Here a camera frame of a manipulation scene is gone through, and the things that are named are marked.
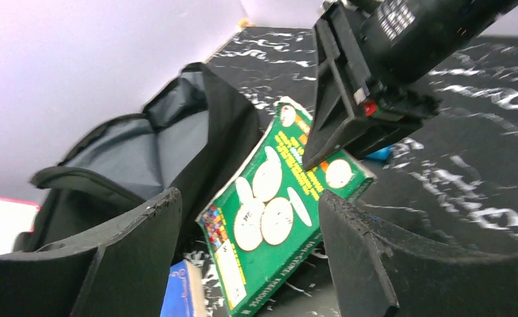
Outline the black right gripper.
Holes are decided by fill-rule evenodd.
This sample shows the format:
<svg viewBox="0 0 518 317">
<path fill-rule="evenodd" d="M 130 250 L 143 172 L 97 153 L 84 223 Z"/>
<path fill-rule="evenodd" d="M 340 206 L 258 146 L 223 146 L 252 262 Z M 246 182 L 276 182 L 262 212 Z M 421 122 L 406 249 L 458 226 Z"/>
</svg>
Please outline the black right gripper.
<svg viewBox="0 0 518 317">
<path fill-rule="evenodd" d="M 335 1 L 313 27 L 315 110 L 302 165 L 344 149 L 356 159 L 392 145 L 439 113 L 428 72 L 516 1 Z"/>
</svg>

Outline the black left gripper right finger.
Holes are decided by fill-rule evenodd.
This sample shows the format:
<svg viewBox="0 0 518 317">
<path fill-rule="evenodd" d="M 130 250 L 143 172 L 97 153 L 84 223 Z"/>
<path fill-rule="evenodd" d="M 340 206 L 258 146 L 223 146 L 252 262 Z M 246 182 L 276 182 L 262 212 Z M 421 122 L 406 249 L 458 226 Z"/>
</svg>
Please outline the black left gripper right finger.
<svg viewBox="0 0 518 317">
<path fill-rule="evenodd" d="M 436 242 L 329 190 L 319 221 L 343 316 L 518 316 L 518 252 Z"/>
</svg>

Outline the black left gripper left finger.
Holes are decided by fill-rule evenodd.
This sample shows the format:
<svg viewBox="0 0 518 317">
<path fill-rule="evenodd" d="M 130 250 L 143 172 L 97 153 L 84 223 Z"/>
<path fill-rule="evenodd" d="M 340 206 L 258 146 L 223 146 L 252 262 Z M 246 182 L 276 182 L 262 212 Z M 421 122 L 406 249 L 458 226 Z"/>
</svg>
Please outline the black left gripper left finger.
<svg viewBox="0 0 518 317">
<path fill-rule="evenodd" d="M 35 252 L 0 255 L 0 316 L 158 316 L 181 210 L 169 188 Z"/>
</svg>

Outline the blue orange paperback book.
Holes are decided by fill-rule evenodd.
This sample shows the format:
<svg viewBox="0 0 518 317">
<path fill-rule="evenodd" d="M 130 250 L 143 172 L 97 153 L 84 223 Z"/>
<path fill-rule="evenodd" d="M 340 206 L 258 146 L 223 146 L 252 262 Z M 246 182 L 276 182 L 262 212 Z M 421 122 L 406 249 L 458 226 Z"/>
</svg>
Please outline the blue orange paperback book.
<svg viewBox="0 0 518 317">
<path fill-rule="evenodd" d="M 206 317 L 201 269 L 187 260 L 170 268 L 160 317 Z"/>
</svg>

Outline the green comic paperback book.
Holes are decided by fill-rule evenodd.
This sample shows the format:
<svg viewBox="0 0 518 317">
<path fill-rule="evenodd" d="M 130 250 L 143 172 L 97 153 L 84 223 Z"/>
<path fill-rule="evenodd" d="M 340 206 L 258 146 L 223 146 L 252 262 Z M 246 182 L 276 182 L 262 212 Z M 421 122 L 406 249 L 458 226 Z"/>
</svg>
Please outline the green comic paperback book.
<svg viewBox="0 0 518 317">
<path fill-rule="evenodd" d="M 320 243 L 325 190 L 358 199 L 375 180 L 345 151 L 304 170 L 312 116 L 287 96 L 275 108 L 258 144 L 196 219 L 230 316 L 254 315 Z"/>
</svg>

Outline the black student backpack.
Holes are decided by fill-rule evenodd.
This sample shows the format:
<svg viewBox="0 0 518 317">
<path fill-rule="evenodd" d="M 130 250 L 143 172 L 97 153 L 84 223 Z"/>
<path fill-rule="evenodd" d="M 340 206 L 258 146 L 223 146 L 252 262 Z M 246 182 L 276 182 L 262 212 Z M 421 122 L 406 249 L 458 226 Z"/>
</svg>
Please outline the black student backpack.
<svg viewBox="0 0 518 317">
<path fill-rule="evenodd" d="M 33 186 L 48 196 L 14 250 L 32 252 L 130 211 L 164 190 L 181 192 L 175 254 L 195 218 L 261 138 L 254 105 L 204 63 L 190 63 L 138 114 L 87 133 Z"/>
</svg>

